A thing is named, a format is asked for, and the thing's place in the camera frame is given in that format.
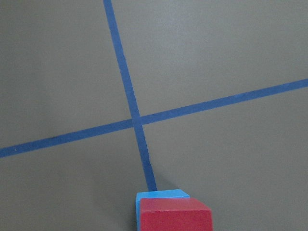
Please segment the blue wooden cube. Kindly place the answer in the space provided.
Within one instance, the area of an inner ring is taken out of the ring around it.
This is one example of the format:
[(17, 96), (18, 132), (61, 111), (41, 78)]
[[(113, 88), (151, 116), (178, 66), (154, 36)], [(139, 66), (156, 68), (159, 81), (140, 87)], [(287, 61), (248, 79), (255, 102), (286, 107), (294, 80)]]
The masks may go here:
[(181, 189), (138, 192), (135, 199), (137, 230), (141, 231), (143, 215), (146, 212), (166, 210), (166, 205), (163, 205), (163, 203), (168, 203), (168, 200), (178, 201), (183, 198), (190, 198), (190, 196)]

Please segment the red wooden cube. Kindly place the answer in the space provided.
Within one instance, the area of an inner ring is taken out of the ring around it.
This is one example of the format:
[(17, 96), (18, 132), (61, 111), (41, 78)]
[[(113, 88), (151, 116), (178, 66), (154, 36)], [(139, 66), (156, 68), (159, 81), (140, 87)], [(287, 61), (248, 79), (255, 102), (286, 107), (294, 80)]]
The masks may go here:
[(168, 200), (166, 210), (146, 212), (142, 231), (212, 231), (212, 211), (195, 198)]

